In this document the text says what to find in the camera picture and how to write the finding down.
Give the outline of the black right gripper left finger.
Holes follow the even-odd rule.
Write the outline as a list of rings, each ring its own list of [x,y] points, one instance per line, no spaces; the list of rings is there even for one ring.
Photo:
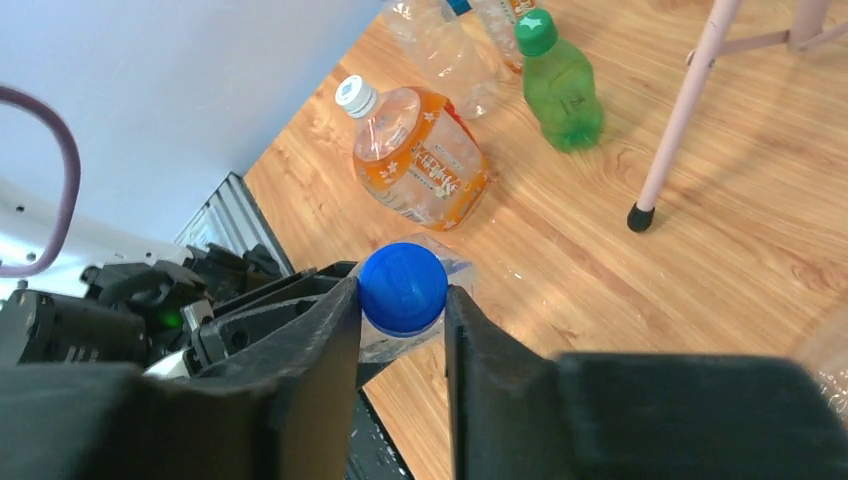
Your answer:
[[[340,479],[360,345],[357,282],[198,378],[121,363],[1,372],[5,479]]]

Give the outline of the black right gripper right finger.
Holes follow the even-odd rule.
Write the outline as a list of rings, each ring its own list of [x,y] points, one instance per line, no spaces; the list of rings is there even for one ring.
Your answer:
[[[461,287],[445,310],[458,479],[843,479],[847,433],[799,364],[745,355],[547,359]]]

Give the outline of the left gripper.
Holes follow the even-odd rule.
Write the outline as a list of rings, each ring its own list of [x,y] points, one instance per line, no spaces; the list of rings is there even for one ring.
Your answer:
[[[214,243],[180,263],[89,266],[80,296],[19,287],[1,308],[1,364],[130,362],[147,367],[187,342],[192,369],[236,355],[306,313],[355,261],[291,271],[258,244]]]

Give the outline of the Pepsi bottle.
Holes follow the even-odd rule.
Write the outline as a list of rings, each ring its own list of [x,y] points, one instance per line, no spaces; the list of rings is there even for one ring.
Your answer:
[[[416,233],[375,250],[350,275],[358,281],[362,312],[359,361],[389,363],[440,336],[448,288],[471,294],[471,260]]]

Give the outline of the orange tea bottle crushed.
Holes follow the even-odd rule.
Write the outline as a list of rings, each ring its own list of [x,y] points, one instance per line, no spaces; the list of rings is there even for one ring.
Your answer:
[[[458,227],[486,190],[488,158],[446,96],[420,86],[377,92],[373,110],[352,118],[357,179],[380,204],[422,227]]]

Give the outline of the white bottle cap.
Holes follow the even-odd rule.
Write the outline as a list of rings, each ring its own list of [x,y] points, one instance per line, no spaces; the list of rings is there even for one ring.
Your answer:
[[[368,115],[378,99],[377,90],[358,74],[345,78],[335,92],[336,104],[353,119]]]

